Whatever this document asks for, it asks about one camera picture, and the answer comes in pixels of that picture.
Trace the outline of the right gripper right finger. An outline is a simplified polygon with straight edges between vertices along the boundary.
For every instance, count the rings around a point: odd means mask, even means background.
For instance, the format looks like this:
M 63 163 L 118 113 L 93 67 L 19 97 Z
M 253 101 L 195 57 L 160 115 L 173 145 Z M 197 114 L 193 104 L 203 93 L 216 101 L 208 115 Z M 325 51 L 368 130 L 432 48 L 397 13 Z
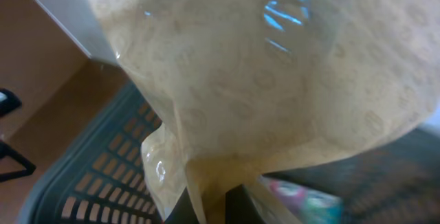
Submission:
M 244 185 L 226 193 L 225 210 L 226 224 L 265 224 Z

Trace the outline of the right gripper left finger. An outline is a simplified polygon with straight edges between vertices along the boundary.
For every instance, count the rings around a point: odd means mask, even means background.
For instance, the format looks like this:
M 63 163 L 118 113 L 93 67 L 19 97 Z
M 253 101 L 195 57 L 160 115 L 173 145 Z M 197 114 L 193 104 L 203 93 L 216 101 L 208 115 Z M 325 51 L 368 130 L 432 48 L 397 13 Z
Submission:
M 185 189 L 169 217 L 163 224 L 199 224 L 187 189 Z

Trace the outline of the Kleenex tissue multipack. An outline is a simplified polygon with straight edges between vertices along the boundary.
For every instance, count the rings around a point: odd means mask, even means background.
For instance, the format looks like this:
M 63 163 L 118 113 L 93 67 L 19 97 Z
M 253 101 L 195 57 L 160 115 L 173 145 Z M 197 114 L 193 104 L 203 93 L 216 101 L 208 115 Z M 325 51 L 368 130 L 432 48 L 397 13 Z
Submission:
M 302 223 L 337 224 L 342 218 L 342 199 L 302 185 L 261 177 L 260 182 Z

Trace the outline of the grey plastic basket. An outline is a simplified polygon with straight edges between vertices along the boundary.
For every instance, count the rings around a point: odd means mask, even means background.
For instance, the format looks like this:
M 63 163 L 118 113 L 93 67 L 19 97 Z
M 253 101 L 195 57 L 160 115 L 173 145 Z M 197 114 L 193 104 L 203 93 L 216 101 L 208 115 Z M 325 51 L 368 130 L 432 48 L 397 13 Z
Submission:
M 132 85 L 113 101 L 37 181 L 20 223 L 160 223 L 144 182 L 141 142 L 159 119 Z M 338 223 L 438 223 L 439 138 L 414 130 L 341 161 L 272 173 L 332 194 Z

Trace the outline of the beige pouch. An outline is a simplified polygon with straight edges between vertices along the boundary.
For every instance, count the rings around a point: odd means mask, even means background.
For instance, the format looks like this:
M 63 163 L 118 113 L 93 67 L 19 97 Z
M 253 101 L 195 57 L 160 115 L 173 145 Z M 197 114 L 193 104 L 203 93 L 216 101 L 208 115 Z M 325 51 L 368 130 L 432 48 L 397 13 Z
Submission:
M 439 0 L 89 0 L 161 119 L 142 142 L 161 217 L 207 221 L 266 172 L 387 144 L 439 102 Z

